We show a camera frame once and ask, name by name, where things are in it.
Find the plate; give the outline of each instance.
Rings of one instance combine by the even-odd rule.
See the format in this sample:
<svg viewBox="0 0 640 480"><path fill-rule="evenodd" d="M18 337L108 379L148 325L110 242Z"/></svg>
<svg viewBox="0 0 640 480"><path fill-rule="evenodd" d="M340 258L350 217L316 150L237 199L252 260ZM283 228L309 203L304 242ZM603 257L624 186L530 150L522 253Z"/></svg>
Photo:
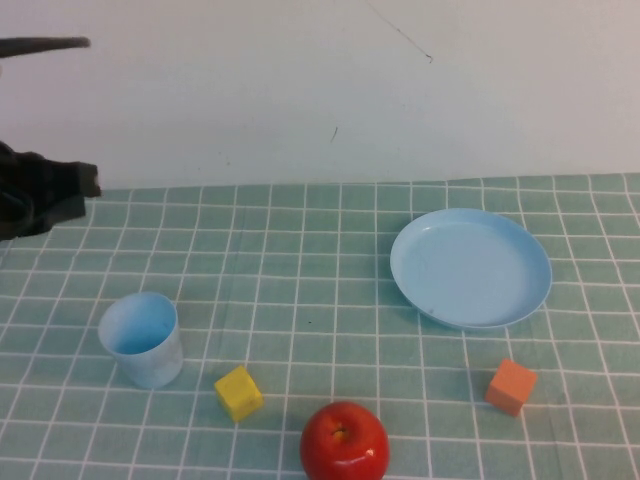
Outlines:
<svg viewBox="0 0 640 480"><path fill-rule="evenodd" d="M422 313L465 329L528 317L552 282L549 257L529 232L473 209L440 210L407 225L393 243L391 272Z"/></svg>

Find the red apple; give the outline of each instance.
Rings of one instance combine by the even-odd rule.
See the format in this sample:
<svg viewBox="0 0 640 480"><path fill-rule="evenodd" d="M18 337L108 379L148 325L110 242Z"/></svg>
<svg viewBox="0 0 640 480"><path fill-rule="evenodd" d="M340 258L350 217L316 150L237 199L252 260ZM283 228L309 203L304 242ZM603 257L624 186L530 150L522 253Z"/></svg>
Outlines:
<svg viewBox="0 0 640 480"><path fill-rule="evenodd" d="M380 480L389 466L389 439L366 408L331 403L304 427L300 458L311 480Z"/></svg>

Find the orange block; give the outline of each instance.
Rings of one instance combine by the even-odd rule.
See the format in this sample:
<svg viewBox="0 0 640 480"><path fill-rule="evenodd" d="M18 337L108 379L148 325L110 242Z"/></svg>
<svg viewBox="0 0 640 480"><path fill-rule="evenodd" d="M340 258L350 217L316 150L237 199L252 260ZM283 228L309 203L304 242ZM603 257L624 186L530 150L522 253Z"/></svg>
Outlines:
<svg viewBox="0 0 640 480"><path fill-rule="evenodd" d="M531 395L537 378L531 370L505 358L491 380L484 399L509 415L517 417L522 405Z"/></svg>

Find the cup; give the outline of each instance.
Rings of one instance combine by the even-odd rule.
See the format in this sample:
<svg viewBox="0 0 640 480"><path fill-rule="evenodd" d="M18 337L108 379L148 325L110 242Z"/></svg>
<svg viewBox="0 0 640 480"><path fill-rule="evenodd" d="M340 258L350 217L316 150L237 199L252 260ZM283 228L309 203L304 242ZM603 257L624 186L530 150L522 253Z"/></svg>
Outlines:
<svg viewBox="0 0 640 480"><path fill-rule="evenodd" d="M162 387L180 373L178 314L164 295L142 292L121 298L100 319L98 337L139 387Z"/></svg>

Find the toy block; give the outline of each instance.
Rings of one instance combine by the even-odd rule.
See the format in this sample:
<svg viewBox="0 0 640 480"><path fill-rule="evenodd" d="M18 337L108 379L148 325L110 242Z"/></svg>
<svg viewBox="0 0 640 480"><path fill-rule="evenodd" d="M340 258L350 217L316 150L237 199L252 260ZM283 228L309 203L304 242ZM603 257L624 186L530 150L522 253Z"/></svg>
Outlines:
<svg viewBox="0 0 640 480"><path fill-rule="evenodd" d="M234 368L215 383L218 399L234 422L239 422L264 405L264 399L249 372Z"/></svg>
<svg viewBox="0 0 640 480"><path fill-rule="evenodd" d="M531 395L537 378L538 376L531 370L505 358L489 384L485 400L509 415L517 417Z"/></svg>

